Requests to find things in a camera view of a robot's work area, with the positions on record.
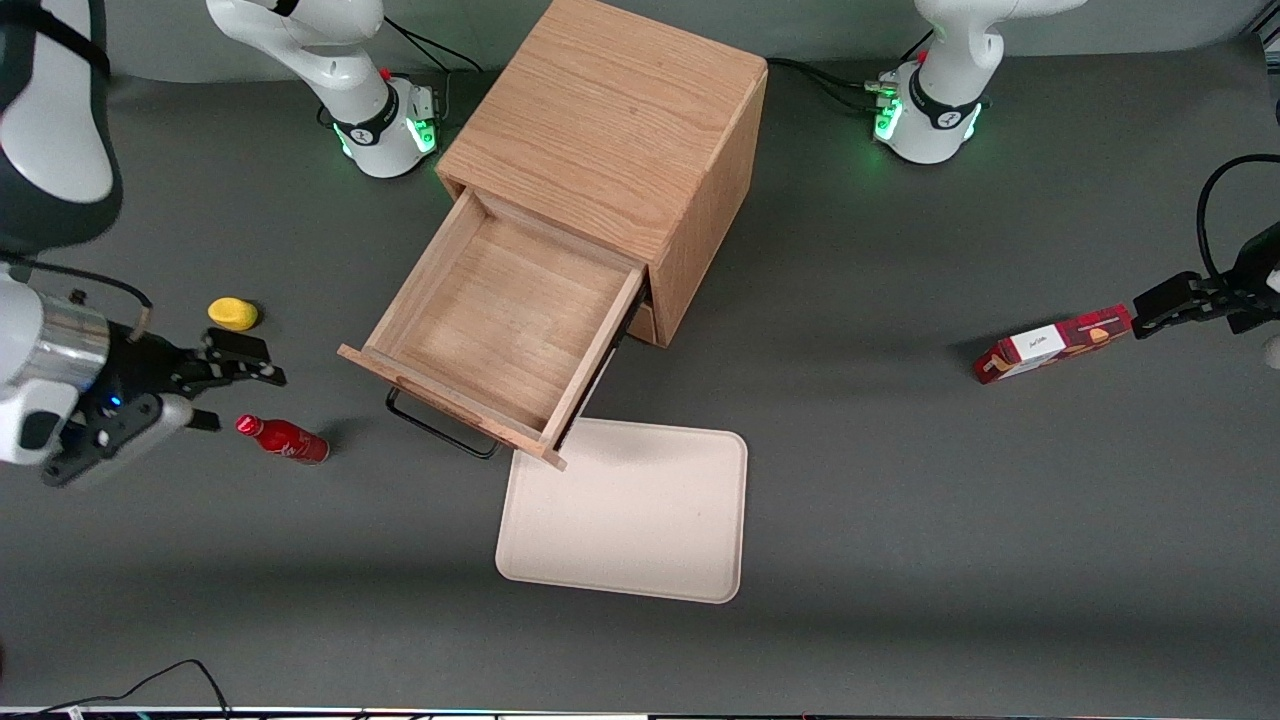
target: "cabinet top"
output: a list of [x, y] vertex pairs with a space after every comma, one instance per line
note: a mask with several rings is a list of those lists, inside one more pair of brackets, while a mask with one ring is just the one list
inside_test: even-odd
[[554, 0], [436, 172], [655, 261], [765, 74], [749, 53]]

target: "cable connector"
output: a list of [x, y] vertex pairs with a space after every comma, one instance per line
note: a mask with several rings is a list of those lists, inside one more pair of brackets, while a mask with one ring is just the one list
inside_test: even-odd
[[869, 79], [863, 83], [863, 90], [881, 97], [897, 97], [897, 83], [883, 79]]

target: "green indicator light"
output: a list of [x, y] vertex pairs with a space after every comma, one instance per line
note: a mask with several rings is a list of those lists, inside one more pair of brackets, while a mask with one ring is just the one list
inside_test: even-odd
[[890, 102], [888, 108], [881, 110], [881, 119], [876, 122], [876, 137], [888, 141], [893, 137], [893, 129], [897, 128], [897, 120], [902, 117], [902, 101], [893, 100]]
[[417, 143], [417, 149], [424, 155], [435, 150], [435, 123], [431, 120], [404, 118], [404, 127], [408, 128], [410, 135], [413, 136], [413, 142]]
[[333, 132], [338, 136], [338, 142], [342, 143], [342, 154], [351, 158], [351, 147], [347, 147], [347, 138], [343, 137], [342, 131], [338, 129], [338, 123], [333, 124]]
[[978, 126], [978, 115], [980, 114], [982, 114], [982, 102], [978, 102], [978, 106], [973, 109], [973, 119], [969, 120], [969, 129], [964, 131], [965, 140], [973, 137], [973, 131]]

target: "wooden cabinet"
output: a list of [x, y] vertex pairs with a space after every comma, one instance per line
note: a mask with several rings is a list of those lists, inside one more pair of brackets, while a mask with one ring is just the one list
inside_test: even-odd
[[563, 466], [622, 323], [663, 347], [680, 327], [750, 186], [765, 77], [754, 55], [556, 0], [436, 167], [453, 211], [339, 354]]

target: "yellow sponge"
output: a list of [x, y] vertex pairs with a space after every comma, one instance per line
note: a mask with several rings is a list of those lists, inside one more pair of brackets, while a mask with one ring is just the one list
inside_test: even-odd
[[244, 332], [257, 324], [257, 307], [238, 297], [219, 297], [209, 306], [209, 319], [236, 332]]

